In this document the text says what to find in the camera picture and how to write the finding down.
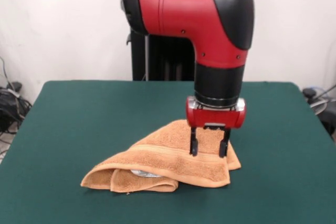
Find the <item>table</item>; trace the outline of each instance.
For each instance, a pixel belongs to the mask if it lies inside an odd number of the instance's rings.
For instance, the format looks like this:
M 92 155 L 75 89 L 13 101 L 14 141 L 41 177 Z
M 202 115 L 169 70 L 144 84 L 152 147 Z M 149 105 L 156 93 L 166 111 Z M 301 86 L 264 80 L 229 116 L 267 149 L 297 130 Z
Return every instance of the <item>table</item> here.
M 0 165 L 0 223 L 335 223 L 336 149 L 292 83 L 248 82 L 231 184 L 174 193 L 79 186 L 97 163 L 185 118 L 191 82 L 47 82 Z

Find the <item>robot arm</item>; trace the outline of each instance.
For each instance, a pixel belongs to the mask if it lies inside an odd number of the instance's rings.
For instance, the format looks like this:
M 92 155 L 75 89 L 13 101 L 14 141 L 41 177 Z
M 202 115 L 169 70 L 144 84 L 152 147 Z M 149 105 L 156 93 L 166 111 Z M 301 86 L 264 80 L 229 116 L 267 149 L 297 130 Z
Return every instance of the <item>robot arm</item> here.
M 133 30 L 188 38 L 195 50 L 195 94 L 187 98 L 190 154 L 197 155 L 197 127 L 225 131 L 219 155 L 226 156 L 230 130 L 242 125 L 239 98 L 254 27 L 253 0 L 123 0 Z

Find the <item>folded towel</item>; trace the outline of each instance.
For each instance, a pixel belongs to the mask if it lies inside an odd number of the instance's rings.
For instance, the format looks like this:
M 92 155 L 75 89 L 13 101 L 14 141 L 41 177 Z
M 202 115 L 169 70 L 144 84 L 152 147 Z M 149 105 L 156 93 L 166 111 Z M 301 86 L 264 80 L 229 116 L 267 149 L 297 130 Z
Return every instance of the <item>folded towel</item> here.
M 198 155 L 189 154 L 190 127 L 186 120 L 174 121 L 146 136 L 127 151 L 96 165 L 81 186 L 118 193 L 139 190 L 175 191 L 178 182 L 220 187 L 230 183 L 229 170 L 241 168 L 229 142 L 227 156 L 218 156 L 221 130 L 197 129 Z M 144 171 L 149 177 L 136 175 Z

